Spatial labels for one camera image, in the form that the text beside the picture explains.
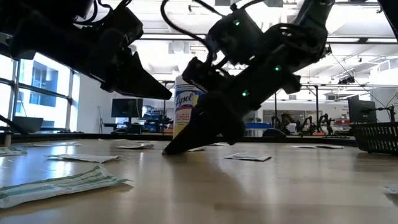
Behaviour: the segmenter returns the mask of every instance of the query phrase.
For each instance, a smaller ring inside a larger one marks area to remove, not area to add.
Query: desk
[[[96,164],[47,160],[51,153],[124,155],[105,163],[131,185],[63,195],[0,210],[0,224],[397,223],[398,199],[382,186],[397,183],[398,158],[344,149],[294,149],[291,144],[239,143],[163,156],[155,149],[116,149],[125,142],[78,140],[80,147],[27,148],[0,157],[0,185],[74,175]],[[267,162],[224,156],[267,154]]]

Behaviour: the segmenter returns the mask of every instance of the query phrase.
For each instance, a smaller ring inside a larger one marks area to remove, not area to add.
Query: table surface
[[[296,149],[241,143],[179,156],[155,149],[116,149],[127,142],[78,140],[80,147],[27,147],[27,156],[0,157],[0,187],[86,172],[92,162],[46,154],[123,155],[104,164],[133,182],[62,195],[0,210],[4,223],[398,223],[398,158],[344,149]],[[266,162],[223,159],[237,152]]]

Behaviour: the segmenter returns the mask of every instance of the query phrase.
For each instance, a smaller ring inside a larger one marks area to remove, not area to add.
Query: ceiling
[[[238,5],[243,4],[244,1],[247,2],[247,0],[242,0]],[[160,16],[161,2],[159,0],[134,0],[129,5],[129,8],[143,22],[145,34],[157,34],[156,36],[159,36],[158,34],[170,35],[177,33]],[[206,0],[205,2],[211,6],[215,5],[215,0]],[[287,22],[294,17],[298,12],[300,2],[299,0],[297,5],[284,6],[282,9],[268,8],[262,3],[256,4],[256,6],[251,6],[248,9],[248,13],[265,31],[273,24],[280,21]],[[119,0],[103,0],[103,3],[108,3],[115,8]],[[191,12],[188,10],[189,5],[192,6]],[[215,8],[222,14],[230,12],[226,6],[215,6]],[[395,39],[385,15],[376,13],[378,9],[378,6],[334,6],[326,24],[329,36],[334,38],[372,37]],[[196,3],[192,3],[192,0],[170,0],[166,11],[171,21],[178,24],[181,28],[196,34],[206,34],[209,28],[220,19],[219,16],[212,14]],[[104,16],[106,12],[107,10],[100,9],[99,17]],[[167,39],[138,40],[134,43],[140,53],[144,68],[161,80],[172,80],[175,77],[173,71],[184,67],[182,64],[187,63],[193,57],[192,52],[188,52],[188,55],[170,53],[169,43],[171,42],[172,40]],[[184,40],[184,42],[189,46],[200,45],[194,41]],[[338,80],[339,75],[344,73],[345,70],[351,72],[352,69],[357,77],[367,77],[371,68],[378,63],[389,58],[398,58],[398,45],[396,44],[354,44],[349,41],[331,44],[331,48],[334,56],[327,56],[318,63],[298,71],[296,74],[303,76],[304,80],[321,79],[327,81],[331,80],[332,77]]]

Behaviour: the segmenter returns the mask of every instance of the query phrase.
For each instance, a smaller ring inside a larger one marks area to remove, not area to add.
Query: disinfectant spray can
[[[173,138],[189,123],[192,108],[198,103],[198,99],[202,95],[203,92],[201,90],[185,82],[181,76],[175,79]]]

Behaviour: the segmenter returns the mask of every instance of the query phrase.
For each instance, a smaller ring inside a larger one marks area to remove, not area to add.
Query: black basket
[[[398,122],[351,124],[360,150],[398,155]]]

